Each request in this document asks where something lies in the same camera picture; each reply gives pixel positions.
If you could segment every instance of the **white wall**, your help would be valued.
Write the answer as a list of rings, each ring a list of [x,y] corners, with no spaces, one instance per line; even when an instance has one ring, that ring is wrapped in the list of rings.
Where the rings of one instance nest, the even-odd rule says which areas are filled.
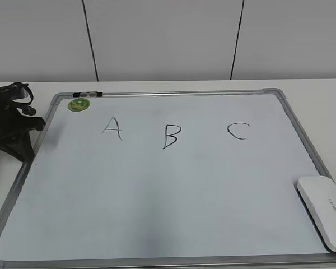
[[[230,78],[242,0],[84,0],[102,81]],[[232,79],[336,78],[336,0],[245,0]],[[96,80],[81,0],[0,0],[0,81]]]
[[[80,0],[0,0],[0,81],[94,81]]]
[[[245,0],[233,79],[336,78],[336,0]]]
[[[100,80],[226,80],[241,0],[85,0]]]

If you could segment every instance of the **whiteboard surface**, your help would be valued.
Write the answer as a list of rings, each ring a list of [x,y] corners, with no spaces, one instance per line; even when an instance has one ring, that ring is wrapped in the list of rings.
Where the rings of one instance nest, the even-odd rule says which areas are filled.
[[[274,95],[97,98],[82,112],[70,101],[8,218],[0,259],[327,253],[295,190],[318,172]],[[122,141],[103,132],[112,117]],[[231,127],[244,140],[227,131],[236,122],[250,125]],[[162,149],[167,124],[181,132]]]

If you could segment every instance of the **white table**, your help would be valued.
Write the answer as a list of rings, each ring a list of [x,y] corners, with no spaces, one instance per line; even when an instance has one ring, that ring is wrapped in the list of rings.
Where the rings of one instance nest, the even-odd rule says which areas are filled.
[[[276,87],[283,90],[293,111],[336,181],[336,80],[250,80],[171,82],[31,82],[33,107],[44,116],[58,92],[243,90]],[[0,152],[0,208],[21,163]]]

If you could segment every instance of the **black object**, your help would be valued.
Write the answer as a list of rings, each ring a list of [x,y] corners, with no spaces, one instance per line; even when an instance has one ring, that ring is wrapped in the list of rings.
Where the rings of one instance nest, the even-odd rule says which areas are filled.
[[[26,117],[36,114],[36,110],[30,107],[34,96],[28,87],[29,84],[15,82],[5,87],[0,87],[0,150],[9,153],[20,161],[31,161],[35,154],[30,141],[30,130],[42,131],[45,121],[42,117]],[[30,96],[27,103],[19,103],[13,100]]]

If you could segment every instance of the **round sticker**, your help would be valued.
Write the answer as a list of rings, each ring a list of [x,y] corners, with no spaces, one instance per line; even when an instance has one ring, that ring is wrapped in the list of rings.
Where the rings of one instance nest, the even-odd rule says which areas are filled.
[[[68,103],[68,109],[74,112],[83,111],[90,106],[91,102],[86,98],[74,99]]]

